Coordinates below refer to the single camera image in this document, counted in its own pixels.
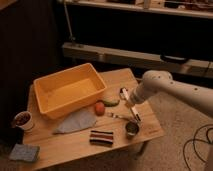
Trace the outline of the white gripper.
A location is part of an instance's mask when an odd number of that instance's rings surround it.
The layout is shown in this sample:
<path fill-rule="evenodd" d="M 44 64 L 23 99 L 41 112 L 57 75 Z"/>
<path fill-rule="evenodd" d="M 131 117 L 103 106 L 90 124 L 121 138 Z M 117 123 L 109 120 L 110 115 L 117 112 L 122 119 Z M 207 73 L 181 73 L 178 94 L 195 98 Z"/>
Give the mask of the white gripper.
<path fill-rule="evenodd" d="M 125 102 L 125 106 L 127 108 L 131 108 L 135 104 L 141 104 L 144 101 L 145 101 L 145 98 L 144 98 L 144 89 L 143 88 L 135 88 L 130 93 L 128 101 Z"/>

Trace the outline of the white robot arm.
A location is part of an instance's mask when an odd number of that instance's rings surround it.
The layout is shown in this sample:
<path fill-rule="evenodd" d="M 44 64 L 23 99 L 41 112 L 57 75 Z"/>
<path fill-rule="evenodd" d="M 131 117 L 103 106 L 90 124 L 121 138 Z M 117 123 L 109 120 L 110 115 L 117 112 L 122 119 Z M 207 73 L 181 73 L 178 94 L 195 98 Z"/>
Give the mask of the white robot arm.
<path fill-rule="evenodd" d="M 165 92 L 213 118 L 213 89 L 175 81 L 167 71 L 149 70 L 130 93 L 127 106 L 142 104 L 157 92 Z"/>

